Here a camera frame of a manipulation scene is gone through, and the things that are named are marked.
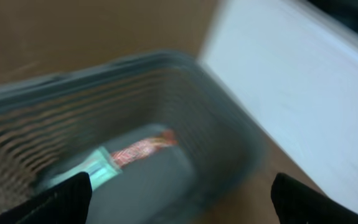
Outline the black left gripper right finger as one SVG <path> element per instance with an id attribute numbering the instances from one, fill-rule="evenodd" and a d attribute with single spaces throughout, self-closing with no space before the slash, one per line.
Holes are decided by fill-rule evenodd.
<path id="1" fill-rule="evenodd" d="M 281 224 L 358 224 L 358 214 L 284 173 L 270 197 Z"/>

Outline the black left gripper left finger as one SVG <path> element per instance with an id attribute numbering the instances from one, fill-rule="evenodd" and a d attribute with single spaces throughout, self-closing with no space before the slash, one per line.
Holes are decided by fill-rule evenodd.
<path id="1" fill-rule="evenodd" d="M 85 224 L 91 197 L 89 174 L 80 172 L 0 214 L 0 224 Z"/>

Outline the teal white snack packet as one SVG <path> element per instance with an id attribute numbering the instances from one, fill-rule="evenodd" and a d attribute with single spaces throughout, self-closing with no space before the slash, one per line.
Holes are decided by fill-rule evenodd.
<path id="1" fill-rule="evenodd" d="M 35 189 L 40 193 L 80 172 L 85 172 L 89 175 L 93 191 L 122 173 L 107 149 L 100 146 L 53 165 L 47 170 Z"/>

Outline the red Top chocolate bar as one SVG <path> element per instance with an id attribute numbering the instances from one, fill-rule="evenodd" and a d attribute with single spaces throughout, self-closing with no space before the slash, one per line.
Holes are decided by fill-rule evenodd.
<path id="1" fill-rule="evenodd" d="M 120 151 L 112 152 L 110 156 L 112 161 L 119 168 L 122 168 L 134 161 L 145 159 L 161 149 L 175 146 L 176 144 L 175 132 L 167 129 L 158 136 L 142 139 Z"/>

